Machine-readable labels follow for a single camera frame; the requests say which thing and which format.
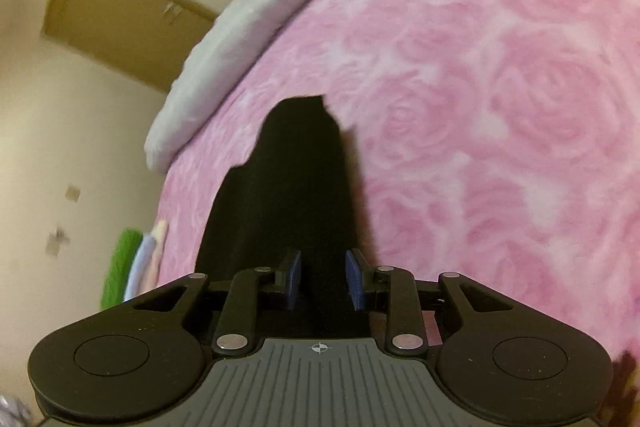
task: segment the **light blue cloth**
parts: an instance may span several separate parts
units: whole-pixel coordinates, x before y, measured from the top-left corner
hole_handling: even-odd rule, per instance
[[[156,240],[148,233],[145,233],[144,237],[142,238],[142,243],[140,243],[138,251],[136,252],[136,256],[133,259],[131,270],[129,271],[127,288],[124,290],[125,301],[129,301],[133,297],[136,297],[138,295],[140,281],[145,274],[146,267],[149,265],[149,261],[151,261],[151,256],[154,253],[155,249]]]

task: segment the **beige wall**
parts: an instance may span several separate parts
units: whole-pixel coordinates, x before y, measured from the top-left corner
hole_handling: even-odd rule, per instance
[[[0,39],[0,390],[34,410],[31,349],[98,311],[118,234],[149,229],[162,187],[143,143],[164,96],[41,40],[46,2],[0,0],[0,23],[13,18],[23,36]],[[64,198],[69,183],[78,203]],[[54,258],[56,226],[71,242]]]

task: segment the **rose pattern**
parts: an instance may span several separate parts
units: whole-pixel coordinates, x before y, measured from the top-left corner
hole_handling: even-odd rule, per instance
[[[380,263],[463,271],[638,357],[639,6],[311,0],[176,158],[159,283],[193,269],[267,111],[321,93]]]

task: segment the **gray ribbed plate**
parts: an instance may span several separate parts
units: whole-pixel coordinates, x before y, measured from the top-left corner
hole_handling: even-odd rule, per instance
[[[49,419],[46,427],[65,424]],[[141,427],[490,427],[437,386],[415,360],[373,339],[268,339],[244,359],[215,363],[187,400]],[[575,427],[597,427],[583,420]]]

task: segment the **green towel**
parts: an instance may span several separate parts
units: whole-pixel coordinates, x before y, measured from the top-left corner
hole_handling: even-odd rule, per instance
[[[133,258],[142,243],[142,232],[135,229],[125,229],[120,235],[116,249],[111,257],[111,266],[107,279],[104,280],[100,309],[105,310],[120,304],[124,298],[127,279]]]

